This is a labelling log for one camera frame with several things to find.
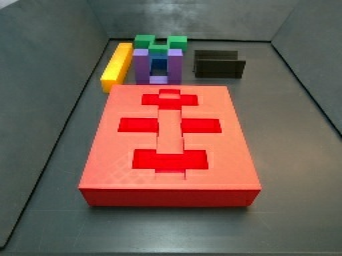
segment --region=purple block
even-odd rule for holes
[[[133,70],[135,81],[140,84],[141,81],[149,81],[149,57],[148,49],[133,50]]]
[[[168,59],[167,59],[168,84],[180,84],[183,52],[180,49],[169,49],[167,55],[168,55]]]
[[[167,76],[149,76],[149,84],[167,84]]]

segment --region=green block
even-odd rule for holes
[[[136,35],[133,39],[133,49],[148,49],[149,45],[153,43],[153,35]]]
[[[167,44],[169,49],[187,50],[187,37],[185,36],[168,36]]]
[[[168,45],[160,45],[160,44],[151,44],[148,47],[148,51],[152,54],[167,54],[168,51]]]

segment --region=building block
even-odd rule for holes
[[[160,45],[155,43],[153,35],[136,35],[133,40],[135,49],[148,49],[151,53],[165,54],[168,49],[187,50],[185,36],[168,36],[167,43]]]
[[[135,49],[133,70],[136,84],[180,84],[181,62],[183,52],[180,49],[169,49],[167,55],[151,54],[148,49]],[[165,75],[155,75],[155,67],[165,68]]]
[[[246,60],[238,60],[238,51],[195,50],[195,77],[242,78],[244,65]]]
[[[187,37],[185,36],[168,36],[167,45],[169,49],[181,49],[184,52],[187,50]]]
[[[100,81],[103,92],[109,93],[113,85],[121,84],[132,61],[131,43],[120,43],[104,69]]]
[[[165,55],[168,51],[168,45],[163,44],[151,44],[148,47],[148,51],[152,54]]]
[[[155,42],[153,35],[136,35],[133,39],[133,49],[148,49],[152,42]]]
[[[168,50],[168,83],[180,84],[181,83],[181,63],[183,63],[183,53],[180,49]]]
[[[149,56],[148,49],[133,50],[133,70],[136,83],[149,83]]]
[[[226,87],[111,90],[79,190],[91,206],[248,206],[260,183]]]

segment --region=yellow block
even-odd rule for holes
[[[103,92],[109,93],[112,86],[123,83],[132,62],[132,55],[132,43],[120,43],[101,74]]]

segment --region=red box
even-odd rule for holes
[[[115,86],[79,190],[92,206],[248,206],[260,183],[227,88]]]

